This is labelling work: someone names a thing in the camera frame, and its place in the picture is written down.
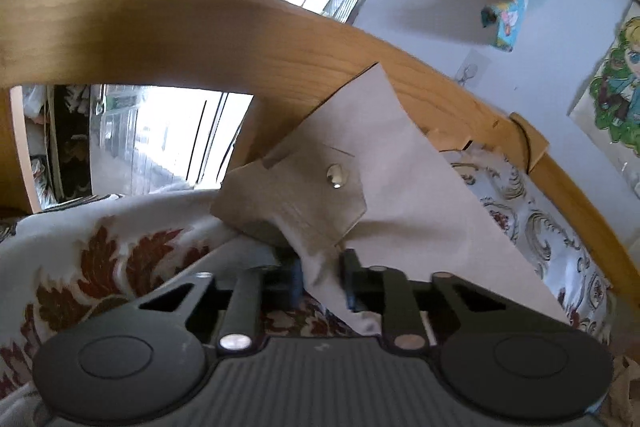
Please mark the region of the wooden bed frame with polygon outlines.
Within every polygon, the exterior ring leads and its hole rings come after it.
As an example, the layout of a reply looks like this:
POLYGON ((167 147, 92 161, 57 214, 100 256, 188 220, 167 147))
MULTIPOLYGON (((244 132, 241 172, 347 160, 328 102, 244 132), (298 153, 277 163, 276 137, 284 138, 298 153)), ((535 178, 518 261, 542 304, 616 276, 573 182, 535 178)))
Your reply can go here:
POLYGON ((1 0, 1 89, 149 84, 254 95, 232 156, 273 148, 317 106, 381 65, 405 111, 442 150, 471 142, 524 168, 579 234, 614 291, 639 302, 639 272, 600 212, 525 119, 480 101, 365 32, 281 0, 1 0))

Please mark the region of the blond anime boy poster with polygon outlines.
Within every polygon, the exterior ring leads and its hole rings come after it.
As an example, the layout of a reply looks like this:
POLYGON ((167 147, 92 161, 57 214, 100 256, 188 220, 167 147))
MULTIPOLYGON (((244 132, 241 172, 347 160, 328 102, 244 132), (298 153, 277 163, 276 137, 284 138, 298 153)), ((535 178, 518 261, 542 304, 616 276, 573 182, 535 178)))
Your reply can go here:
POLYGON ((633 3, 570 119, 639 193, 639 5, 633 3))

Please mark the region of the beige hooded jacket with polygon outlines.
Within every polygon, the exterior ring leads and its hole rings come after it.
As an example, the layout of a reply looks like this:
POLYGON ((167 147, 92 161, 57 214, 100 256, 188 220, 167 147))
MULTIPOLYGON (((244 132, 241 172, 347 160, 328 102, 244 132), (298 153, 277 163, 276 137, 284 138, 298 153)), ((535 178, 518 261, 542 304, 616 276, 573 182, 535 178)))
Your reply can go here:
POLYGON ((381 66, 338 90, 262 159, 230 170, 215 217, 302 262, 308 293, 361 335, 373 312, 349 310, 338 257, 411 280, 450 272, 563 320, 552 292, 402 108, 381 66))

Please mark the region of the floral bed sheet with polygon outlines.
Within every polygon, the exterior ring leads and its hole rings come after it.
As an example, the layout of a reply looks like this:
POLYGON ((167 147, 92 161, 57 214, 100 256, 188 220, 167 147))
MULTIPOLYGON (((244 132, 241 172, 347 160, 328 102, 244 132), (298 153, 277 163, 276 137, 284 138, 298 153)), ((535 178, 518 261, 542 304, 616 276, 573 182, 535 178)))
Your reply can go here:
MULTIPOLYGON (((611 338, 614 300, 602 270, 533 181, 503 156, 470 147, 446 159, 533 265, 570 324, 611 338)), ((51 336, 149 294, 177 275, 226 283, 291 249, 266 245, 214 218, 195 192, 77 199, 1 225, 1 421, 49 420, 32 385, 32 360, 51 336)))

